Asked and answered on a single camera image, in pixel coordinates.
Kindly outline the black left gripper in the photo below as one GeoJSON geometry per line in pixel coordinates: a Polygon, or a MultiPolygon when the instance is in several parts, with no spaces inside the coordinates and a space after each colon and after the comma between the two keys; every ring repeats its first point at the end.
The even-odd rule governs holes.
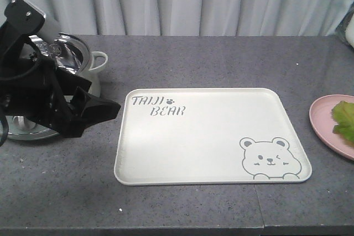
{"type": "Polygon", "coordinates": [[[59,122],[59,133],[79,138],[86,128],[115,119],[121,105],[88,93],[92,82],[56,69],[44,57],[1,58],[1,133],[9,132],[6,116],[25,116],[44,126],[59,122]],[[73,95],[70,102],[64,96],[73,95]]]}

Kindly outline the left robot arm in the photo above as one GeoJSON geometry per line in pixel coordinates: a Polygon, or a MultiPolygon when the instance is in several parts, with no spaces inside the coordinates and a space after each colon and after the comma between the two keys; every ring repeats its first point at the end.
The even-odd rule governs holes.
{"type": "Polygon", "coordinates": [[[27,0],[12,0],[1,26],[1,142],[7,116],[24,116],[66,138],[82,136],[97,123],[115,119],[120,105],[89,93],[91,81],[59,67],[44,46],[59,33],[46,13],[27,0]]]}

